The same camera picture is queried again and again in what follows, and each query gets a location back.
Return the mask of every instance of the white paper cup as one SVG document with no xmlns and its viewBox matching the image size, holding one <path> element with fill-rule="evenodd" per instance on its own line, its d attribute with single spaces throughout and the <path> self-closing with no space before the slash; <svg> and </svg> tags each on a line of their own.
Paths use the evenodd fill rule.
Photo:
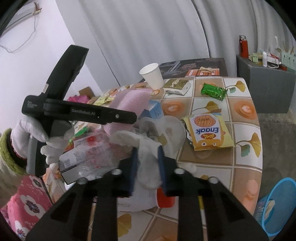
<svg viewBox="0 0 296 241">
<path fill-rule="evenodd" d="M 163 77 L 157 63 L 148 64 L 140 70 L 140 75 L 147 81 L 153 90 L 158 90 L 163 87 Z"/>
</svg>

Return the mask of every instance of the green sleeve cuff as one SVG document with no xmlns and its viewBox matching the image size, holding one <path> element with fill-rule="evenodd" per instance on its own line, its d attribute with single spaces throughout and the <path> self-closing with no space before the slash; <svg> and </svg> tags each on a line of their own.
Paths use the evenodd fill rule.
<svg viewBox="0 0 296 241">
<path fill-rule="evenodd" d="M 26 170 L 18 166 L 9 154 L 7 149 L 7 138 L 11 129 L 7 129 L 0 137 L 0 155 L 6 165 L 18 175 L 27 175 Z"/>
</svg>

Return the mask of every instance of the red thermos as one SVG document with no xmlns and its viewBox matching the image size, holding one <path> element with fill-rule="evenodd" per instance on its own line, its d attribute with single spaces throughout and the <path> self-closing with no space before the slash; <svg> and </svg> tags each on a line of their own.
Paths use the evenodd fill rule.
<svg viewBox="0 0 296 241">
<path fill-rule="evenodd" d="M 243 57 L 243 58 L 249 57 L 248 41 L 247 41 L 246 36 L 244 36 L 244 35 L 239 36 L 239 51 L 240 51 L 241 57 Z"/>
</svg>

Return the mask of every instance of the wire on wall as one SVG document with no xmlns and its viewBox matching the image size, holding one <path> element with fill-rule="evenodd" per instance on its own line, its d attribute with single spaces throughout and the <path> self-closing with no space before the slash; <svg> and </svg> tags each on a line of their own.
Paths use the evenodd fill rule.
<svg viewBox="0 0 296 241">
<path fill-rule="evenodd" d="M 29 38 L 21 46 L 19 46 L 15 50 L 11 50 L 11 49 L 3 46 L 3 45 L 0 45 L 0 47 L 3 48 L 3 49 L 5 49 L 8 53 L 15 53 L 16 51 L 18 51 L 22 46 L 24 46 L 31 39 L 31 37 L 33 36 L 33 34 L 36 32 L 36 15 L 38 13 L 40 13 L 41 9 L 38 7 L 38 4 L 37 3 L 34 2 L 34 4 L 35 4 L 35 11 L 33 13 L 33 15 L 34 15 L 34 30 L 33 30 L 33 32 L 31 33 L 31 35 L 29 36 Z"/>
</svg>

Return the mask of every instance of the silver bolt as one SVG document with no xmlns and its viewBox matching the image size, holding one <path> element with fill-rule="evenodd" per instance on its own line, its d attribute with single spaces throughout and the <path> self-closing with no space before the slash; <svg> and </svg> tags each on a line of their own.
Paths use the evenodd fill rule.
<svg viewBox="0 0 296 241">
<path fill-rule="evenodd" d="M 217 184 L 219 182 L 219 180 L 216 177 L 210 177 L 208 181 L 212 184 Z"/>
<path fill-rule="evenodd" d="M 88 182 L 88 181 L 87 181 L 87 178 L 85 178 L 85 177 L 79 178 L 79 179 L 77 180 L 77 183 L 80 184 L 80 185 L 84 185 L 84 184 L 86 184 L 87 182 Z"/>
<path fill-rule="evenodd" d="M 185 173 L 185 170 L 183 168 L 176 168 L 174 170 L 174 173 L 178 174 L 178 175 L 182 175 Z"/>
<path fill-rule="evenodd" d="M 112 173 L 112 175 L 120 175 L 122 173 L 122 170 L 120 170 L 120 169 L 113 169 L 111 173 Z"/>
</svg>

